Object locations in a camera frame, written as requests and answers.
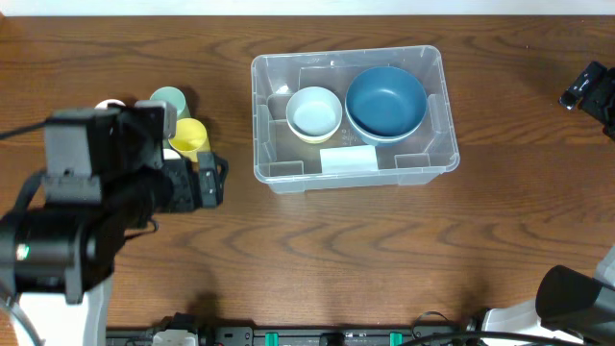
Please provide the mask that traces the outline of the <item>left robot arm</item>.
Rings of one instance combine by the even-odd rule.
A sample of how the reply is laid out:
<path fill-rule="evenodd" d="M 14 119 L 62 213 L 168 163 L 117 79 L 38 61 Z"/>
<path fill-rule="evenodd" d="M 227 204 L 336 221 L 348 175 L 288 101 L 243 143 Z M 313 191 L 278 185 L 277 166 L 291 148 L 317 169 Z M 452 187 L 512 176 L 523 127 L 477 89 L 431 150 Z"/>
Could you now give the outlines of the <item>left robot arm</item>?
<path fill-rule="evenodd" d="M 154 214 L 222 203 L 212 152 L 98 177 L 33 174 L 1 219 L 1 307 L 22 345 L 102 345 L 114 258 Z"/>

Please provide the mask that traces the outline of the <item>small yellow bowl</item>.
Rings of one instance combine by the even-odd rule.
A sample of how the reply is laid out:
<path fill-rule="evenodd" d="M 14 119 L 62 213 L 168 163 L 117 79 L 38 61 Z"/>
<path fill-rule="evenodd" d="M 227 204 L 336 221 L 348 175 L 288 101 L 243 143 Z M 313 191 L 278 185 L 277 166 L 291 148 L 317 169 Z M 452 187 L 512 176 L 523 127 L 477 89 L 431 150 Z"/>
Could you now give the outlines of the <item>small yellow bowl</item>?
<path fill-rule="evenodd" d="M 309 144 L 319 144 L 329 140 L 332 137 L 332 134 L 326 134 L 322 136 L 308 136 L 304 134 L 297 134 L 297 137 Z"/>

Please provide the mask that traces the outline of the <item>yellow cup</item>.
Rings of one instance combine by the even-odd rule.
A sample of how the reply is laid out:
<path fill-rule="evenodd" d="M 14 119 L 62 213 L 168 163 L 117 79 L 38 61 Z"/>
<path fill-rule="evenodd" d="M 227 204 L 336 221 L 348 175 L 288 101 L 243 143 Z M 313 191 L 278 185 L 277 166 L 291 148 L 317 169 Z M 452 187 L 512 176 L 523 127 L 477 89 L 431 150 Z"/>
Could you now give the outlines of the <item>yellow cup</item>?
<path fill-rule="evenodd" d="M 169 139 L 170 146 L 192 162 L 197 162 L 197 155 L 209 152 L 209 135 L 205 125 L 195 118 L 182 118 L 177 121 L 176 134 Z"/>

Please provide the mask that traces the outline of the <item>small light grey bowl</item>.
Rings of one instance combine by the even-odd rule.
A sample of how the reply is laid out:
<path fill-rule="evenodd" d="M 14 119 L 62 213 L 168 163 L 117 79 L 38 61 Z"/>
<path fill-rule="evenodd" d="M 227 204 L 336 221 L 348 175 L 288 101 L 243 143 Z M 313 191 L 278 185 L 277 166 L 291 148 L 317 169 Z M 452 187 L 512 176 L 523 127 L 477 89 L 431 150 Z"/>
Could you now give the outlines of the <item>small light grey bowl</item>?
<path fill-rule="evenodd" d="M 291 132 L 308 136 L 334 135 L 342 121 L 339 98 L 330 90 L 310 86 L 294 93 L 285 109 Z"/>

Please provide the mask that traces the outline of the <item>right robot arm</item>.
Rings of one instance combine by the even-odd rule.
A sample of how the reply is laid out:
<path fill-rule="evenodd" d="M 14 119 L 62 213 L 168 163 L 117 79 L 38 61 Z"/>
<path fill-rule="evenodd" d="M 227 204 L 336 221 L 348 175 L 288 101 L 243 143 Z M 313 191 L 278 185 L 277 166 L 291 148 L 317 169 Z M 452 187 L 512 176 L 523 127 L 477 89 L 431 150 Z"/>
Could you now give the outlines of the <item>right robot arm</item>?
<path fill-rule="evenodd" d="M 579 108 L 614 137 L 614 70 L 590 62 L 563 92 L 559 104 Z M 467 323 L 468 332 L 520 334 L 576 345 L 614 343 L 614 251 L 589 277 L 563 265 L 548 271 L 536 297 L 505 308 L 487 309 Z"/>

